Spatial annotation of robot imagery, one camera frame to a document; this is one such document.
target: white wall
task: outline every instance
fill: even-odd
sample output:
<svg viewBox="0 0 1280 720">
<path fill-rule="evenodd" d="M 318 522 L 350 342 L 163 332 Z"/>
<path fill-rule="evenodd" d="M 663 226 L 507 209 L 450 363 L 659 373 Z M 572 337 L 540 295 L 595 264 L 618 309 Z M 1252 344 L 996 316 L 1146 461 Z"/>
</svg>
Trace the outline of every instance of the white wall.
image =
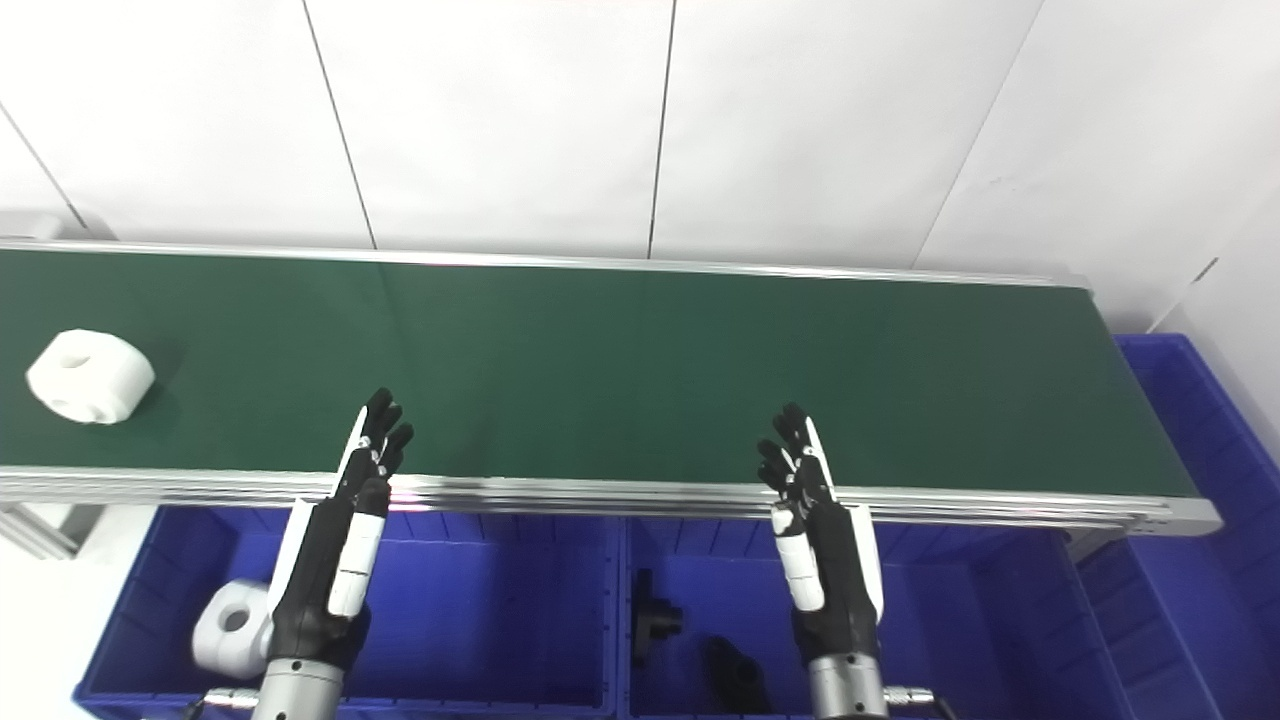
<svg viewBox="0 0 1280 720">
<path fill-rule="evenodd" d="M 0 0 L 0 104 L 125 241 L 1071 273 L 1142 331 L 1280 179 L 1271 0 Z M 70 217 L 9 133 L 0 208 Z"/>
<path fill-rule="evenodd" d="M 1280 457 L 1280 183 L 1158 329 L 1192 338 Z"/>
<path fill-rule="evenodd" d="M 0 33 L 0 102 L 100 233 L 369 247 L 298 3 L 3 0 Z"/>
</svg>

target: robotic hand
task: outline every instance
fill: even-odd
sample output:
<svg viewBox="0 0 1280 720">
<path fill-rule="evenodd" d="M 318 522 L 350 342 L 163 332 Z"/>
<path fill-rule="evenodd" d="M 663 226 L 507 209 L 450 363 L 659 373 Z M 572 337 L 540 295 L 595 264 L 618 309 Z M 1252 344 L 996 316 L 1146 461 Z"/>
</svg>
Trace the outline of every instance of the robotic hand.
<svg viewBox="0 0 1280 720">
<path fill-rule="evenodd" d="M 954 720 L 927 689 L 883 685 L 877 626 L 884 592 L 870 509 L 841 505 L 818 430 L 799 405 L 783 407 L 773 428 L 783 445 L 759 442 L 756 474 L 780 497 L 769 516 L 815 720 L 884 720 L 891 705 L 922 703 Z"/>
<path fill-rule="evenodd" d="M 271 580 L 279 593 L 253 720 L 333 717 L 369 632 L 365 591 L 413 427 L 380 388 L 361 407 L 329 497 L 294 503 Z M 297 541 L 301 532 L 301 541 Z M 276 588 L 283 582 L 283 592 Z"/>
</svg>

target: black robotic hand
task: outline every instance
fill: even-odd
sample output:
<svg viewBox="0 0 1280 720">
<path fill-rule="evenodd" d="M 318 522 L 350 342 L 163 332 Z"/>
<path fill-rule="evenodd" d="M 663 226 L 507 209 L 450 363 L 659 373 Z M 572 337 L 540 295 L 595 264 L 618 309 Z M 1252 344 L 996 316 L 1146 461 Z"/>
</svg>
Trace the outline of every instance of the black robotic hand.
<svg viewBox="0 0 1280 720">
<path fill-rule="evenodd" d="M 773 427 L 783 445 L 759 442 L 758 475 L 780 496 L 771 519 L 795 601 L 792 628 L 809 669 L 814 716 L 887 717 L 870 514 L 840 503 L 813 419 L 799 405 L 783 407 Z"/>
<path fill-rule="evenodd" d="M 364 606 L 374 553 L 390 505 L 388 480 L 413 427 L 380 388 L 356 418 L 333 493 L 311 509 L 293 571 L 271 614 L 269 660 L 351 669 L 369 629 Z"/>
</svg>

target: blue plastic bin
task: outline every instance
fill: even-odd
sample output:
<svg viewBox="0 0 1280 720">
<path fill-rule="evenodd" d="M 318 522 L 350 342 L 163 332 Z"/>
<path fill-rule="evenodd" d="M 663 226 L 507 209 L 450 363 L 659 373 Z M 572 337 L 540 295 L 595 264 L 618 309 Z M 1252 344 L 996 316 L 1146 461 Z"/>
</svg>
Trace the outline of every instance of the blue plastic bin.
<svg viewBox="0 0 1280 720">
<path fill-rule="evenodd" d="M 227 580 L 270 578 L 287 518 L 161 509 L 76 701 L 102 719 L 177 719 L 205 689 L 242 684 L 193 666 L 191 630 Z M 620 523 L 393 514 L 339 717 L 611 716 Z M 206 712 L 219 716 L 244 714 Z"/>
<path fill-rule="evenodd" d="M 1225 521 L 1203 538 L 1114 543 L 1080 568 L 1133 710 L 1280 717 L 1280 471 L 1185 337 L 1116 341 Z"/>
<path fill-rule="evenodd" d="M 627 530 L 623 618 L 635 571 L 652 569 L 654 594 L 684 609 L 685 626 L 654 641 L 644 667 L 634 669 L 630 626 L 620 623 L 621 711 L 664 720 L 722 715 L 700 648 L 723 635 L 760 664 L 778 715 L 809 715 L 768 525 L 636 519 Z M 877 538 L 886 683 L 936 688 L 966 720 L 1130 716 L 1061 533 L 883 524 Z"/>
</svg>

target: cable connector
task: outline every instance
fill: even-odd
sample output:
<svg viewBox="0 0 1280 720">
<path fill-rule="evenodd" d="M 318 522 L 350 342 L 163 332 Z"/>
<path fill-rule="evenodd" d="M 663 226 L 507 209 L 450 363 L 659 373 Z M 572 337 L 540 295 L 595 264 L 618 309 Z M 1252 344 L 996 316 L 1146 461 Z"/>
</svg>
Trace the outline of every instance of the cable connector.
<svg viewBox="0 0 1280 720">
<path fill-rule="evenodd" d="M 890 707 L 902 707 L 906 705 L 933 705 L 933 691 L 928 688 L 884 685 L 884 702 Z"/>
<path fill-rule="evenodd" d="M 212 688 L 205 693 L 205 705 L 230 707 L 232 710 L 253 710 L 257 707 L 257 691 L 248 688 Z"/>
</svg>

